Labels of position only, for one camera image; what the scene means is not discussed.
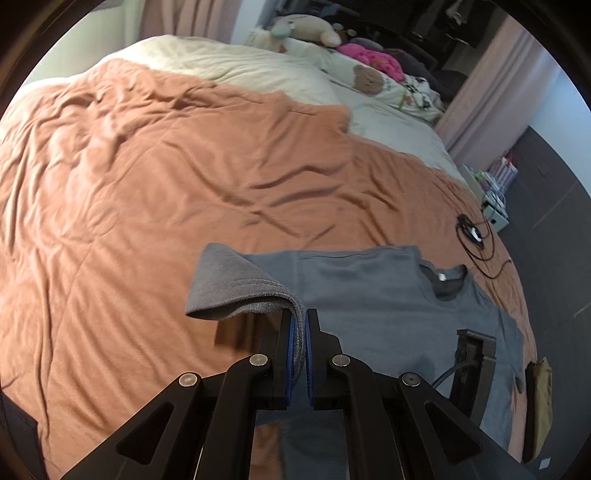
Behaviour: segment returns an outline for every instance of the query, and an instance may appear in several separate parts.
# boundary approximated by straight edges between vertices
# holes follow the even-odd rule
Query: plush toy
[[[393,56],[380,51],[368,50],[367,48],[357,45],[355,43],[347,43],[337,48],[339,53],[347,55],[352,59],[360,61],[365,65],[369,65],[380,72],[384,72],[396,82],[404,81],[404,72],[398,60]]]
[[[312,15],[288,15],[275,20],[271,29],[275,38],[293,37],[298,40],[320,42],[326,47],[338,47],[339,34],[325,20]]]

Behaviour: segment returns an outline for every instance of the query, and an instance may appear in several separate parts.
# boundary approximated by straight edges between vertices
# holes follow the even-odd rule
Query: pink fleece
[[[387,53],[368,50],[356,43],[341,45],[340,47],[337,47],[337,51],[352,59],[360,61],[361,63],[369,65],[380,72],[384,72],[396,82],[402,82],[404,80],[404,72],[402,71],[402,67],[398,60]]]

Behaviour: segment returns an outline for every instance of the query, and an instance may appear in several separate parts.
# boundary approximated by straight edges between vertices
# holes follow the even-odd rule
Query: black cord
[[[458,241],[460,242],[460,244],[462,245],[464,251],[466,252],[466,254],[468,255],[468,257],[470,257],[470,260],[472,260],[472,263],[474,263],[474,266],[478,269],[478,271],[484,275],[486,278],[488,278],[489,280],[496,280],[497,278],[499,278],[501,276],[501,274],[503,273],[504,268],[507,266],[507,264],[512,263],[511,259],[506,260],[505,262],[503,262],[503,264],[501,265],[498,273],[496,275],[489,275],[487,272],[485,272],[480,265],[477,262],[483,262],[486,263],[490,260],[492,260],[495,256],[496,253],[496,245],[495,245],[495,235],[492,233],[492,228],[491,228],[491,224],[488,221],[488,219],[486,218],[486,215],[484,215],[484,210],[480,210],[480,212],[482,213],[482,218],[484,219],[484,224],[486,224],[486,236],[482,236],[481,240],[484,240],[488,237],[491,237],[491,254],[488,257],[484,257],[484,256],[480,256],[480,255],[476,255],[474,252],[472,252],[470,250],[470,248],[463,242],[462,240],[462,236],[460,235],[460,230],[466,232],[466,231],[470,231],[472,228],[476,228],[476,225],[481,225],[481,223],[473,223],[467,215],[460,215],[460,217],[458,217],[458,223],[456,224],[456,236]]]
[[[447,378],[451,374],[454,374],[455,372],[457,372],[458,370],[461,370],[462,368],[474,367],[477,364],[478,363],[474,360],[464,360],[463,362],[459,362],[458,364],[455,364],[453,367],[445,370],[445,372],[443,372],[443,374],[440,375],[439,378],[431,384],[431,386],[433,388],[437,388],[439,385],[441,385],[443,382],[445,382],[445,380],[447,380]]]

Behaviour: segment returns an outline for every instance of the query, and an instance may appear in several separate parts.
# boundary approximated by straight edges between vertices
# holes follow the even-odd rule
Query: white wall
[[[244,45],[249,32],[272,16],[279,0],[242,0],[230,43]]]
[[[531,127],[591,194],[591,112],[565,72],[551,87]]]
[[[53,45],[24,85],[82,73],[109,53],[136,42],[143,6],[144,0],[124,0],[121,7],[89,13]]]

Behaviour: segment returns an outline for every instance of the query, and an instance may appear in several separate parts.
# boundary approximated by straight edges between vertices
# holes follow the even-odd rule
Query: brown comforter
[[[473,196],[414,157],[348,135],[348,116],[123,60],[9,109],[0,379],[38,421],[52,479],[179,374],[217,374],[255,348],[265,328],[256,320],[183,313],[209,242],[244,253],[416,244],[438,267],[472,266],[454,224],[460,212],[477,218]],[[499,246],[491,271],[506,258]],[[534,359],[514,267],[495,281],[475,275],[516,318],[524,361]],[[522,396],[515,409],[518,456]],[[255,465],[276,458],[274,440],[261,429]]]

